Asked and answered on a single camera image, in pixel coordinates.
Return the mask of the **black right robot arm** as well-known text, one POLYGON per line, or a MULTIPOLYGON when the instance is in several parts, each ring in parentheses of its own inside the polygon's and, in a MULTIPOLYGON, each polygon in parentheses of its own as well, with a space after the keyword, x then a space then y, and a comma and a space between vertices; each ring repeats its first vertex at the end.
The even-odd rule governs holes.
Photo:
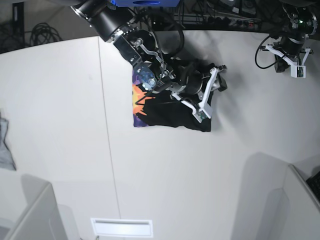
POLYGON ((182 27, 167 13, 147 9, 134 14, 130 8, 115 6, 109 0, 82 0, 71 8, 103 41, 117 48, 149 94, 170 91, 188 98, 200 92, 211 94, 228 88, 220 75, 226 70, 225 65, 203 65, 197 59, 177 58, 185 46, 185 35, 182 27), (149 15, 162 17, 176 29, 178 46, 175 50, 164 53, 151 27, 145 30, 135 26, 137 22, 146 22, 149 15))

